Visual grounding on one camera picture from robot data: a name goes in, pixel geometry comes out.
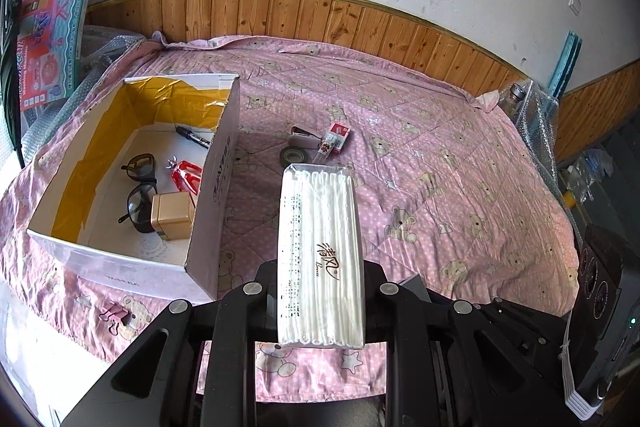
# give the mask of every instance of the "white cardboard box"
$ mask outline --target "white cardboard box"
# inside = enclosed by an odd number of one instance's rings
[[[96,140],[92,142],[92,139],[94,135],[99,136],[99,133],[96,134],[98,125],[105,113],[116,111],[116,103],[120,103],[118,101],[121,100],[118,97],[122,96],[118,95],[120,90],[137,86],[138,89],[142,89],[139,92],[153,99],[152,104],[169,103],[167,100],[173,96],[170,89],[153,89],[146,93],[148,83],[144,84],[147,80],[144,77],[125,79],[120,87],[91,108],[91,114],[66,150],[56,175],[31,218],[28,227],[30,236],[60,263],[83,279],[163,299],[184,298],[194,303],[215,299],[218,291],[218,262],[226,194],[231,178],[232,157],[238,140],[237,77],[228,73],[180,74],[156,76],[152,79],[155,85],[164,79],[170,87],[176,80],[182,81],[188,86],[187,92],[196,98],[201,97],[204,92],[228,90],[225,102],[205,104],[207,111],[214,105],[222,107],[222,115],[215,133],[202,127],[194,129],[197,132],[201,131],[198,132],[201,136],[212,140],[209,150],[175,132],[175,124],[198,127],[193,121],[158,121],[158,118],[161,118],[157,116],[160,110],[155,109],[156,118],[150,117],[153,124],[138,126],[127,137],[122,147],[112,146],[109,152],[107,142],[111,141],[110,136],[104,141],[105,152],[100,150],[96,160]],[[188,110],[191,115],[188,103],[190,101],[191,99],[182,103],[175,111]],[[113,120],[113,113],[109,114],[111,117],[106,118]],[[91,156],[88,150],[92,150],[93,160],[87,158]],[[163,241],[156,233],[137,232],[129,220],[122,224],[117,222],[118,217],[126,213],[127,196],[137,184],[120,169],[120,166],[126,164],[131,157],[145,152],[153,154],[156,158],[156,179],[160,193],[177,190],[170,178],[170,171],[164,168],[172,156],[176,156],[178,161],[184,159],[203,166],[202,185],[190,239]],[[78,218],[78,221],[81,221],[79,227],[78,223],[72,223],[79,229],[77,233],[72,234],[75,240],[56,237],[68,235],[66,229],[65,233],[58,232],[61,230],[60,220],[66,221],[64,216],[74,214],[62,212],[58,215],[62,201],[67,205],[64,207],[66,209],[70,208],[69,202],[74,201],[68,193],[65,194],[68,185],[75,186],[74,180],[77,181],[83,171],[90,172],[89,169],[93,166],[106,165],[107,162],[109,166],[99,182],[86,182],[87,186],[83,185],[80,191],[74,191],[73,188],[70,190],[75,193],[78,206],[84,208],[81,219]]]

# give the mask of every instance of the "pink bedspread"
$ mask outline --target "pink bedspread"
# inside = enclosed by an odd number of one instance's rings
[[[577,292],[571,226],[495,97],[330,44],[218,38],[188,49],[144,41],[116,62],[0,201],[2,275],[37,314],[94,355],[114,360],[165,301],[78,279],[30,241],[26,228],[92,104],[123,76],[234,72],[241,134],[226,203],[220,293],[276,255],[282,167],[292,123],[351,127],[342,154],[356,185],[365,258],[388,279],[420,274],[446,296],[502,296],[562,314]],[[125,327],[101,315],[132,312]],[[207,349],[203,366],[206,367]],[[361,351],[256,346],[260,401],[383,394],[385,346]]]

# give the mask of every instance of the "light switch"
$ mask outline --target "light switch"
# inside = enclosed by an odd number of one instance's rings
[[[580,13],[580,0],[569,0],[569,8],[578,15]]]

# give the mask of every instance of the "eyeglasses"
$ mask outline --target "eyeglasses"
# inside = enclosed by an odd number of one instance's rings
[[[158,194],[156,159],[152,154],[139,154],[120,168],[127,171],[127,176],[139,184],[129,193],[127,214],[118,219],[118,223],[130,219],[140,233],[155,232],[151,225],[151,203],[154,195]]]

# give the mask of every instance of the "pack of tissues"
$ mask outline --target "pack of tissues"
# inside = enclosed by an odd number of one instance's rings
[[[364,264],[348,169],[284,171],[277,311],[282,345],[364,347]]]

